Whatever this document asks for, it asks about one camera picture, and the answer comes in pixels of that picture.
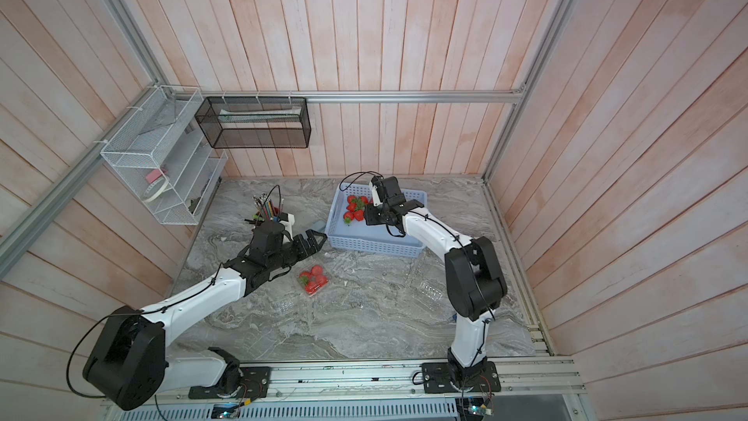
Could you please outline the light blue perforated plastic basket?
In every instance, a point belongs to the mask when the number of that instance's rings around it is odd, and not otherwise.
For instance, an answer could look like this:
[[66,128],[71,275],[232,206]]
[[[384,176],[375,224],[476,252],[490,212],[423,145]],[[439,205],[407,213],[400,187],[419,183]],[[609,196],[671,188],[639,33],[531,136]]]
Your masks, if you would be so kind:
[[330,208],[325,227],[327,242],[336,249],[362,251],[363,253],[381,253],[401,257],[418,257],[426,247],[417,239],[395,237],[397,228],[385,225],[367,226],[365,221],[352,219],[346,222],[345,214],[349,211],[350,196],[365,196],[371,199],[371,189],[365,184],[344,182],[335,189],[335,196]]

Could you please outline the red metal pencil bucket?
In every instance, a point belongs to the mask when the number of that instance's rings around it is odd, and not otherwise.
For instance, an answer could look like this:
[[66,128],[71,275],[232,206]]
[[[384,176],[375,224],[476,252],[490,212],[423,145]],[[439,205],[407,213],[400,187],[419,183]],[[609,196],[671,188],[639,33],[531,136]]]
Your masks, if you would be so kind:
[[288,222],[288,215],[271,201],[269,194],[254,197],[253,201],[256,206],[256,213],[251,218],[251,221],[255,225],[259,226],[268,221]]

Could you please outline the pink sticky note pad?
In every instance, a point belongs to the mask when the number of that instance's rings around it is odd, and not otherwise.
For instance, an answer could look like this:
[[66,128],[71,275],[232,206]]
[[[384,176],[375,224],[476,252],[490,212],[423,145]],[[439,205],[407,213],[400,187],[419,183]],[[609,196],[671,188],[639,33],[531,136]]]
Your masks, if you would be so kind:
[[162,171],[161,169],[154,169],[145,176],[145,180],[148,184],[152,184],[153,182],[156,182],[158,179],[164,176],[164,171]]

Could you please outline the white tape roll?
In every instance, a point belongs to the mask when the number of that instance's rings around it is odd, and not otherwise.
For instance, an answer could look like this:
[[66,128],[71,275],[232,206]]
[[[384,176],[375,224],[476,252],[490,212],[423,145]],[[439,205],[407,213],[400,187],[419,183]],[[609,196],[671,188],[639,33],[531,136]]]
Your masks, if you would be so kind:
[[169,189],[169,180],[165,175],[155,179],[148,187],[146,187],[141,200],[145,204],[150,204],[158,199],[163,193]]

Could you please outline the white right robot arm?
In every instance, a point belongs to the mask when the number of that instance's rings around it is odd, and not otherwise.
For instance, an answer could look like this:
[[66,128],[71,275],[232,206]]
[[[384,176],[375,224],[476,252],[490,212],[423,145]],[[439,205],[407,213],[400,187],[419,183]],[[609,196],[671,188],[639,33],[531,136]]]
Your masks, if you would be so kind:
[[374,175],[369,186],[372,202],[364,209],[366,224],[397,228],[401,236],[415,238],[444,264],[456,330],[447,361],[421,366],[424,390],[432,394],[489,390],[495,367],[486,354],[488,331],[508,294],[493,243],[458,232],[421,202],[406,199],[396,177]]

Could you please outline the black mesh wall basket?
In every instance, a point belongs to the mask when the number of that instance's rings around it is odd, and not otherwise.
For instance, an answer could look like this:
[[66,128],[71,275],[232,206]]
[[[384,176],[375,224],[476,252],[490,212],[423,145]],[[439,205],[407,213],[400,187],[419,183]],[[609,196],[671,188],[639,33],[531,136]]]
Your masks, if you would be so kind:
[[304,149],[312,132],[303,97],[207,97],[195,119],[218,149]]

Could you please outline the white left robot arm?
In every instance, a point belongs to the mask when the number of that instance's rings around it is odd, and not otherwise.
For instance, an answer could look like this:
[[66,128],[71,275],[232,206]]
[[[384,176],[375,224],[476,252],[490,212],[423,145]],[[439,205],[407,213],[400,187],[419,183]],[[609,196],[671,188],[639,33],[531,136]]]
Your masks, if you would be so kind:
[[266,221],[234,258],[206,280],[142,309],[123,306],[105,316],[83,378],[124,410],[140,407],[160,392],[202,388],[220,398],[242,385],[239,360],[218,347],[171,358],[168,349],[210,314],[288,274],[296,263],[321,251],[327,237],[309,229],[291,235],[280,222]]

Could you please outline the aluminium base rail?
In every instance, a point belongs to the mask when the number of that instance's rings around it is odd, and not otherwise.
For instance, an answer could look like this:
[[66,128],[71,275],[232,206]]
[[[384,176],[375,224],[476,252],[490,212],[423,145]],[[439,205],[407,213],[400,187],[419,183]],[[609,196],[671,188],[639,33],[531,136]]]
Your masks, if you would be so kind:
[[563,398],[574,419],[595,417],[580,372],[568,357],[498,358],[486,372],[469,382],[449,380],[446,363],[440,360],[339,361],[243,364],[245,382],[226,398],[199,397],[191,387],[163,389],[136,406],[137,410],[161,409],[201,403],[343,403],[364,400],[477,399],[491,409],[509,397]]

